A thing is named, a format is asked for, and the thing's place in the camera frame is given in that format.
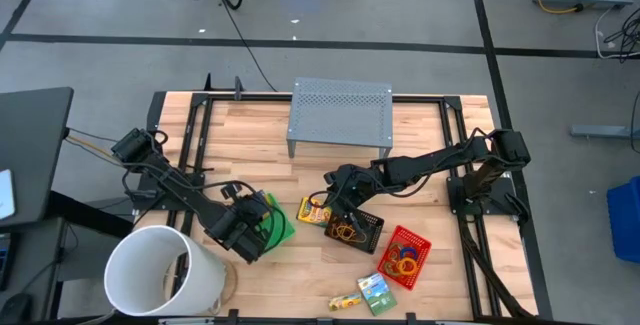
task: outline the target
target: red basket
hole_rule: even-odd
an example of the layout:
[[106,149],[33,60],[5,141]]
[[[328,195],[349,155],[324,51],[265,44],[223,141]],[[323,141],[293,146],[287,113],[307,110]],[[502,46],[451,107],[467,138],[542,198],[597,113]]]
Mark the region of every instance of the red basket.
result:
[[[391,244],[401,243],[403,247],[412,247],[418,253],[418,259],[416,263],[418,264],[418,271],[413,275],[398,275],[394,276],[391,274],[387,274],[387,271],[384,268],[385,263],[390,262],[391,270],[397,271],[395,261],[391,258]],[[429,255],[429,251],[431,250],[431,243],[428,240],[421,238],[420,236],[412,233],[411,231],[403,228],[402,226],[396,226],[396,229],[393,231],[393,236],[391,236],[391,240],[389,240],[389,244],[387,245],[387,250],[385,250],[384,255],[380,259],[380,263],[378,263],[378,272],[388,277],[389,279],[397,282],[398,284],[404,286],[409,290],[413,290],[413,287],[416,285],[416,280],[418,276],[420,276],[420,272],[422,271],[422,265],[424,265],[424,261],[427,260],[427,256]]]

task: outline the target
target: black plastic basket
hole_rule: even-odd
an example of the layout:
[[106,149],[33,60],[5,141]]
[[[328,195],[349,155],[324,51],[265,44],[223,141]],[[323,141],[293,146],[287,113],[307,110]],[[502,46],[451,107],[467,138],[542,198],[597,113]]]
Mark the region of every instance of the black plastic basket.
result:
[[347,225],[342,218],[337,216],[335,213],[331,214],[331,218],[329,219],[329,223],[327,224],[327,228],[324,231],[324,235],[340,241],[343,244],[347,244],[351,247],[354,247],[358,250],[362,250],[366,253],[373,254],[376,251],[376,246],[378,245],[378,240],[380,239],[380,233],[382,233],[382,226],[384,225],[384,219],[381,219],[375,215],[371,215],[367,212],[356,210],[360,216],[362,216],[371,226],[369,229],[365,230],[365,234],[367,235],[367,239],[364,242],[353,242],[346,241],[340,237],[331,236],[331,230],[334,226]]

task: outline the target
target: concrete floor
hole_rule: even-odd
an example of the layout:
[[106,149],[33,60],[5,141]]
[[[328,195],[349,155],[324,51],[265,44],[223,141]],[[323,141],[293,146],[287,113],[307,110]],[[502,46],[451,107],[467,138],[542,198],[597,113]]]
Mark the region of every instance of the concrete floor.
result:
[[[0,28],[20,1],[0,0]],[[530,0],[484,5],[496,47],[594,50],[593,24],[602,10],[554,16]],[[601,30],[618,30],[635,9],[610,14]],[[234,16],[244,36],[255,40],[483,46],[473,0],[244,0]],[[237,39],[219,0],[32,0],[13,34]],[[248,89],[267,89],[242,47],[9,39],[0,45],[0,92],[71,86],[70,126],[110,137],[144,125],[154,91],[201,88],[207,72],[219,87],[231,86],[239,75]],[[254,53],[278,90],[290,90],[295,77],[305,76],[389,82],[398,93],[484,94],[498,122],[482,54],[269,47]],[[513,126],[524,133],[533,157],[525,178],[556,320],[635,324],[640,318],[640,266],[615,258],[605,199],[608,188],[638,174],[640,157],[626,141],[568,136],[570,124],[629,123],[638,64],[498,57]],[[63,146],[54,189],[81,201],[113,199],[122,196],[120,176]],[[111,210],[124,214],[127,207]],[[116,242],[78,234],[80,248],[62,273],[69,280],[99,278]],[[60,315],[108,310],[100,280],[66,283]]]

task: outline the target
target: small box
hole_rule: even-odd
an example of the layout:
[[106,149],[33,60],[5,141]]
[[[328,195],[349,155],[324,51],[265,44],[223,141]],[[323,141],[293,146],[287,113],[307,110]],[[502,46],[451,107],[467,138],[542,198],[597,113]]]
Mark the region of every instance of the small box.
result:
[[358,286],[373,316],[378,316],[398,304],[380,273],[358,279]]
[[336,311],[340,309],[347,309],[352,306],[360,304],[362,297],[360,294],[351,294],[346,296],[338,296],[329,300],[329,310]]
[[[320,205],[319,200],[311,199],[311,201],[315,205]],[[308,197],[302,198],[296,219],[320,227],[327,227],[329,218],[331,218],[331,208],[329,206],[324,209],[313,207],[309,203]]]

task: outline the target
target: white cable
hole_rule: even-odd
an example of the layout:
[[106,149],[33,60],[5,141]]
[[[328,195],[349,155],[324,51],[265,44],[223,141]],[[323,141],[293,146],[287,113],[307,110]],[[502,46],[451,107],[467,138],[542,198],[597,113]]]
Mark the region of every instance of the white cable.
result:
[[628,58],[631,56],[640,55],[640,52],[635,52],[632,54],[625,54],[625,55],[614,54],[614,55],[603,56],[602,53],[600,52],[600,38],[598,37],[598,34],[600,33],[600,31],[598,31],[598,26],[600,25],[600,21],[602,20],[602,18],[604,18],[612,9],[613,7],[610,7],[607,11],[605,11],[602,15],[600,15],[600,17],[598,18],[598,21],[596,21],[596,26],[594,26],[593,32],[596,39],[596,50],[598,51],[598,57],[600,59],[619,59],[619,58]]

